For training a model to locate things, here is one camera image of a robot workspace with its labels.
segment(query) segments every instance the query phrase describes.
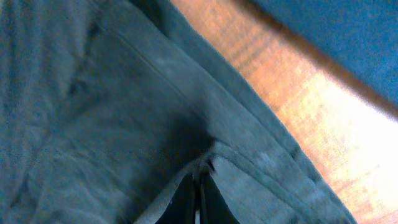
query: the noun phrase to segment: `wooden table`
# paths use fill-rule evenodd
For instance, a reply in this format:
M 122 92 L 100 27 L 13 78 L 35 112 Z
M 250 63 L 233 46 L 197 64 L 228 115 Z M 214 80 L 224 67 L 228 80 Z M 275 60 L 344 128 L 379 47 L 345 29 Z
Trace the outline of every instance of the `wooden table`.
M 359 223 L 398 223 L 397 108 L 247 1 L 172 1 L 273 109 Z

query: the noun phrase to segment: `fabric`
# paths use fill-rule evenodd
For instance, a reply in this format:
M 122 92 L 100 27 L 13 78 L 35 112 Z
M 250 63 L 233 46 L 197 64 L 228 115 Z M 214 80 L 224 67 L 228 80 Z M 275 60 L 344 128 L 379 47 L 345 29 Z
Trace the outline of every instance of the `fabric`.
M 195 159 L 241 223 L 355 223 L 168 1 L 5 0 L 3 223 L 154 223 Z
M 398 2 L 251 0 L 398 106 Z

